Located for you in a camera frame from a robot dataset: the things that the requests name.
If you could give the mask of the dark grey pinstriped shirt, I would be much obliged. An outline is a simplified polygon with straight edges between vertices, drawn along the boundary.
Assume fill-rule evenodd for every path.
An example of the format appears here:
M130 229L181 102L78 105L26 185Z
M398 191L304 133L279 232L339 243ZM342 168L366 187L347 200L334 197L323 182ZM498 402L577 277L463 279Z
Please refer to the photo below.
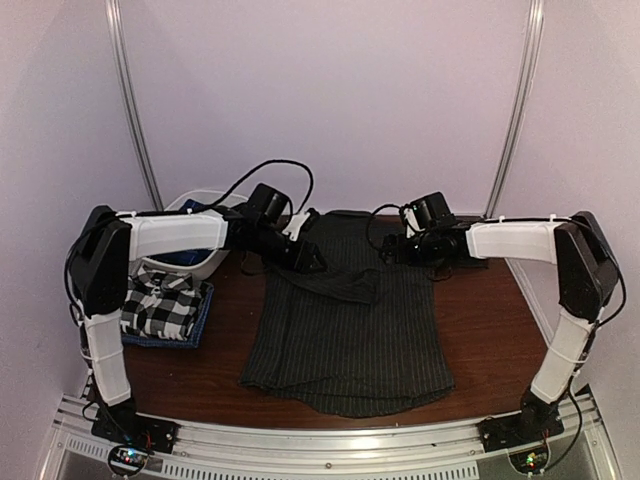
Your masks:
M350 418L393 415L450 394L431 270L385 264L367 241L398 229L362 211L331 211L306 235L326 272L269 267L240 385Z

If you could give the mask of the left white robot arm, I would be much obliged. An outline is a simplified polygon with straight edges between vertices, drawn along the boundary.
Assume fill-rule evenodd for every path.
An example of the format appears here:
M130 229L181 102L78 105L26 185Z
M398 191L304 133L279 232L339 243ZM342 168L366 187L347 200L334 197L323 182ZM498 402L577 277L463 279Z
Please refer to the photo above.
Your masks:
M285 228L278 228L288 203L286 195L260 183L238 207L211 203L183 212L139 213L107 205L92 209L69 250L65 274L70 296L79 304L99 398L112 407L103 422L121 443L133 444L144 433L142 419L120 405L132 397L118 326L130 263L193 249L239 250L300 274L325 271L319 247L300 235L310 211L291 216Z

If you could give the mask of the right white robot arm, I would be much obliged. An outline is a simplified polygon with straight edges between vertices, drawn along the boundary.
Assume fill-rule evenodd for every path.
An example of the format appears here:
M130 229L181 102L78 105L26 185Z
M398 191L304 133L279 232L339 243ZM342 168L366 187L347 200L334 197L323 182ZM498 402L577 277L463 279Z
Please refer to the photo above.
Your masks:
M399 233L376 249L389 263L435 268L488 260L539 264L556 278L558 318L547 353L526 397L533 403L513 419L519 440L535 440L551 424L545 405L563 398L586 362L597 331L614 319L607 306L626 285L598 220L589 211L569 216L464 217L440 192L399 207Z

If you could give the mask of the white plastic basket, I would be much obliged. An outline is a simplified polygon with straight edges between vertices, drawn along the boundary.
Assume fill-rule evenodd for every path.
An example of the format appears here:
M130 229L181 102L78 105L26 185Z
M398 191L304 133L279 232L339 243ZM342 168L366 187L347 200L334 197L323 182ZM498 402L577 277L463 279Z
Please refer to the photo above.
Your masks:
M223 195L223 191L212 189L196 189L185 192L168 203L166 210L176 210L182 208L186 203L195 202L199 204L209 204ZM144 257L130 263L130 271L133 272L138 266L153 270L172 272L180 274L190 274L194 279L206 280L228 255L227 251L221 250L188 250L183 252L173 252L169 254Z

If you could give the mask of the blue plaid shirt in basket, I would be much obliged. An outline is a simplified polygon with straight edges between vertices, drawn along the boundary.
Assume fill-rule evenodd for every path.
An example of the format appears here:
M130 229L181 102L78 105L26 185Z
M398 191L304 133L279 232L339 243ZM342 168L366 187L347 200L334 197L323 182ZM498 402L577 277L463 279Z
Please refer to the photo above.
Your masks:
M210 249L189 249L151 256L150 259L168 265L193 267L205 262L213 251Z

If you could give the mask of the blue folded shirt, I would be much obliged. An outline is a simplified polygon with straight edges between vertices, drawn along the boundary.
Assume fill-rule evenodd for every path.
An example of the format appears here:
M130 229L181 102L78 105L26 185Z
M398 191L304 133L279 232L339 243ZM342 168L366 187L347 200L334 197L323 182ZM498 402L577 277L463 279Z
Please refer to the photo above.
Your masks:
M204 282L203 285L205 286L205 296L198 308L199 316L197 321L193 324L191 333L186 340L149 338L122 333L122 343L124 345L139 346L143 348L165 348L179 350L197 349L201 343L201 339L210 312L211 301L214 295L214 286L211 283Z

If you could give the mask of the black white checkered folded shirt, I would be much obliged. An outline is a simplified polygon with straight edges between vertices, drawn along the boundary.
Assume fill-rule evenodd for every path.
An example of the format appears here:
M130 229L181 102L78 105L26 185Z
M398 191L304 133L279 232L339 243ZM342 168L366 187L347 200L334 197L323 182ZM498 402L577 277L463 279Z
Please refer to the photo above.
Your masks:
M199 316L206 287L191 274L141 265L128 278L120 327L126 335L186 341Z

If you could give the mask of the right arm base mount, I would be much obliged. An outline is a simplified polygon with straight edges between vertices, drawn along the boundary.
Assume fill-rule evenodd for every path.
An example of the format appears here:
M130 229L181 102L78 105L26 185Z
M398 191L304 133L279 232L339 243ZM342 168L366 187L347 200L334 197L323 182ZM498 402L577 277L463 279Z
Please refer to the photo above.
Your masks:
M527 391L520 410L503 417L487 417L477 424L485 452L510 449L562 434L559 401L546 403Z

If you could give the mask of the right aluminium corner post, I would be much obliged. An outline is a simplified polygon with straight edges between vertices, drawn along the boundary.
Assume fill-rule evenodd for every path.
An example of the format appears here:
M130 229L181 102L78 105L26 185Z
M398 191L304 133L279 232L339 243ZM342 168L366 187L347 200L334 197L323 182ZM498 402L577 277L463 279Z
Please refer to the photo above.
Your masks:
M545 1L531 0L525 24L523 49L516 89L505 139L492 188L484 210L484 217L493 217L504 192L509 170L515 158L518 140L524 122L526 107L533 85L544 30Z

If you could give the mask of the aluminium corner post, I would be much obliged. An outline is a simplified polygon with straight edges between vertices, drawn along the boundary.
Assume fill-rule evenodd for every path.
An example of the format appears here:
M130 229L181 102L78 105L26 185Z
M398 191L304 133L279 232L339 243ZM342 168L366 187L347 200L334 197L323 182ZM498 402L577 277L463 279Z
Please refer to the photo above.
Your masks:
M544 30L545 1L531 0L525 24L523 49L516 89L505 139L492 188L484 210L484 217L493 217L504 192L509 170L515 158L518 140L524 122L526 107L533 85Z
M152 206L156 210L163 210L164 203L149 156L144 129L136 101L134 82L131 76L127 55L121 2L117 0L106 0L104 5L116 76L121 91L125 121L131 136L134 155L137 160L147 196L149 197Z

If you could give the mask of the front aluminium rail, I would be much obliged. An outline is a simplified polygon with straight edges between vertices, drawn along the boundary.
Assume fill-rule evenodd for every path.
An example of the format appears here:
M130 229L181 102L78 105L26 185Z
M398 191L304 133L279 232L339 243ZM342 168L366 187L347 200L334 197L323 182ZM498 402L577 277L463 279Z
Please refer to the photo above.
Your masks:
M346 429L258 429L182 421L170 453L137 479L527 479L524 462L550 455L545 479L619 479L621 469L591 394L561 404L563 433L488 451L479 419Z

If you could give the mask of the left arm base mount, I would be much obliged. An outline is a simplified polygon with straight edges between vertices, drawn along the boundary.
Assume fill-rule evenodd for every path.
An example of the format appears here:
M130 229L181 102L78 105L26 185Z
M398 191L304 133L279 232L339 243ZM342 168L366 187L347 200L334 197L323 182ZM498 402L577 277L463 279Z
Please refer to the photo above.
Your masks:
M108 406L92 389L88 399L89 406L98 407L92 420L93 436L151 453L173 452L179 430L177 423L138 414L133 398Z

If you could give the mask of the left aluminium corner post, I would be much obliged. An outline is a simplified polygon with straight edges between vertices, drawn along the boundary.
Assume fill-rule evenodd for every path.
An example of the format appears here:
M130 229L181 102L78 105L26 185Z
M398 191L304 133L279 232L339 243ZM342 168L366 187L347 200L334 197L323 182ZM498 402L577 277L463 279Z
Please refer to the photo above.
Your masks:
M116 76L121 91L125 121L131 136L134 155L137 160L147 196L149 197L152 206L156 210L163 210L164 203L149 156L144 129L136 101L134 82L131 76L127 55L121 2L117 0L106 0L104 5Z

